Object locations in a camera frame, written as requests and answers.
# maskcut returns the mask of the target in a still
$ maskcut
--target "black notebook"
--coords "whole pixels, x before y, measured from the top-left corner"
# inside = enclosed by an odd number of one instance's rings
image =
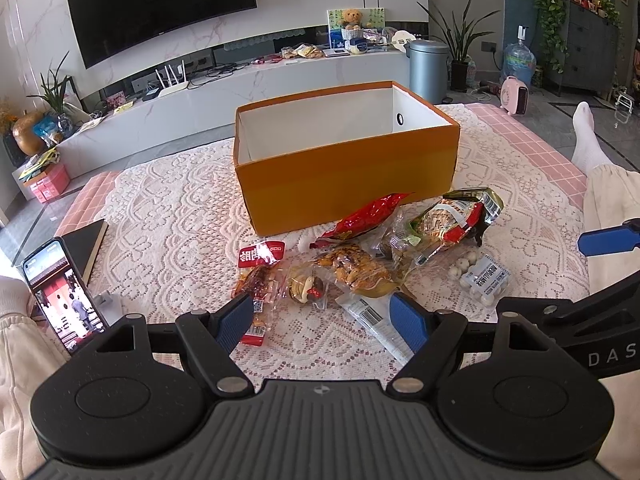
[[[89,277],[94,269],[95,258],[100,250],[104,234],[107,232],[107,226],[107,222],[98,220],[62,236],[69,255],[76,264],[78,272],[82,275],[82,281],[85,285],[89,283]]]

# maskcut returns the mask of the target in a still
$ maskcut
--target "phone screen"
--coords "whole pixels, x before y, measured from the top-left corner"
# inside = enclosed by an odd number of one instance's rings
[[[27,258],[22,270],[42,314],[70,354],[93,334],[104,331],[104,323],[59,240]]]

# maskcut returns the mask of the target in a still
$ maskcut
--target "portable heater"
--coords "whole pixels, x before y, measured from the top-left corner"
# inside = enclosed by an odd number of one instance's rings
[[[502,83],[500,91],[501,108],[507,110],[509,115],[524,115],[527,111],[529,89],[522,81],[510,75]]]

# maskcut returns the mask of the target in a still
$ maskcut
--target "dresser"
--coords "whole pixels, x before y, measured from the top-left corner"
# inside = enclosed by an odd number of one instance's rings
[[[559,92],[562,87],[608,92],[616,67],[618,29],[573,2],[566,5],[567,19],[559,35],[566,41],[567,51],[556,52],[564,72],[549,70],[546,78],[558,86]]]

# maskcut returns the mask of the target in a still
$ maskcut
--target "shoebox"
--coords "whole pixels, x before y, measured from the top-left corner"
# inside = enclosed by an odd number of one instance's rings
[[[50,164],[41,174],[28,180],[24,185],[29,186],[40,203],[44,204],[64,193],[66,186],[69,185],[69,176],[66,174],[64,164]]]
[[[449,191],[460,126],[391,81],[241,106],[234,165],[260,236],[347,216],[390,193]]]

